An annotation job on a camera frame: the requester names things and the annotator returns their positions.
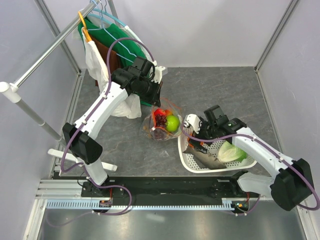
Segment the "green apple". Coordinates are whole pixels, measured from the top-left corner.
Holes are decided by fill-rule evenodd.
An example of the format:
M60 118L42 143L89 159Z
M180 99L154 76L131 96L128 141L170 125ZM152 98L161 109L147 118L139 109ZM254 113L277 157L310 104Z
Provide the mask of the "green apple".
M166 125L165 125L165 129L172 133L175 132L178 127L180 126L180 120L177 116L175 115L168 115L166 117Z

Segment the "purple grape bunch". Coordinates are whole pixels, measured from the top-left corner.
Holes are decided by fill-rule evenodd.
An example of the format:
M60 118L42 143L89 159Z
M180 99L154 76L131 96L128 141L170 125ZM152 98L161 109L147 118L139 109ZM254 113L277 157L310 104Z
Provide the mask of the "purple grape bunch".
M157 116L155 119L154 137L156 140L164 141L167 137L166 116Z

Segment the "clear zip top bag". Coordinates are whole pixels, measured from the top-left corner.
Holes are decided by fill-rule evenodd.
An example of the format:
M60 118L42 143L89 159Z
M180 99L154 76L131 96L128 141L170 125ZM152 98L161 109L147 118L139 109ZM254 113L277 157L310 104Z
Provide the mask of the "clear zip top bag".
M168 141L182 134L182 109L167 98L160 98L161 106L153 106L145 117L139 134L158 142Z

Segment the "red apple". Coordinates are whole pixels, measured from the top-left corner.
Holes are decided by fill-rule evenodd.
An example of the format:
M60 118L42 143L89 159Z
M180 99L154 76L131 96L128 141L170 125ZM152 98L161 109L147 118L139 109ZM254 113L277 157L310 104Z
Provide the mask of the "red apple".
M154 112L153 112L153 115L155 117L157 116L166 116L166 112L165 110L163 110L162 108L157 108Z

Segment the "brown longan cluster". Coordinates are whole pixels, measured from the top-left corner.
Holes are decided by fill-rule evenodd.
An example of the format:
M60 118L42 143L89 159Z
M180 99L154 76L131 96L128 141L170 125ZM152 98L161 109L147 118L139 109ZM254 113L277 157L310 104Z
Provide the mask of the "brown longan cluster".
M154 129L153 126L144 125L142 127L143 133L150 139L154 138Z

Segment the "small orange pumpkin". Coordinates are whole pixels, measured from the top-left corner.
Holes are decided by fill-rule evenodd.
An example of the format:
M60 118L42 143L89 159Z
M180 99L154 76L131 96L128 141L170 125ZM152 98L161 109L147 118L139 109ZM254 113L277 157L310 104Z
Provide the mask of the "small orange pumpkin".
M190 147L192 147L196 151L199 151L201 148L201 143L199 141L191 139L191 138L188 138L188 144L190 145Z

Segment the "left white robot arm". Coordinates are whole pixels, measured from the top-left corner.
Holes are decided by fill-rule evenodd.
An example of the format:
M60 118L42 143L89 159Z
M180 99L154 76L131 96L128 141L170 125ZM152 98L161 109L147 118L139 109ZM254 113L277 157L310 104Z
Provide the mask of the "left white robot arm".
M162 77L167 71L164 66L136 57L132 65L118 68L111 74L111 81L80 119L63 126L66 150L76 157L77 165L84 167L94 182L92 191L99 197L106 196L110 191L110 185L106 182L108 175L100 159L103 147L96 142L102 126L116 107L133 94L137 94L143 102L160 107Z

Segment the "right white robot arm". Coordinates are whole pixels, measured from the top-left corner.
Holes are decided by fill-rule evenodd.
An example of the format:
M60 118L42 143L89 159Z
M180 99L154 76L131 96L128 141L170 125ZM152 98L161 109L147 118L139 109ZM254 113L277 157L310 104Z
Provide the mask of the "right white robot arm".
M229 191L235 197L245 192L271 197L286 211L300 206L315 211L320 208L311 168L304 159L293 158L277 151L260 139L243 121L229 119L220 106L204 111L205 118L188 114L181 125L187 139L183 154L193 155L211 170L223 170L225 163L239 160L245 153L258 162L268 176L241 171L234 175Z

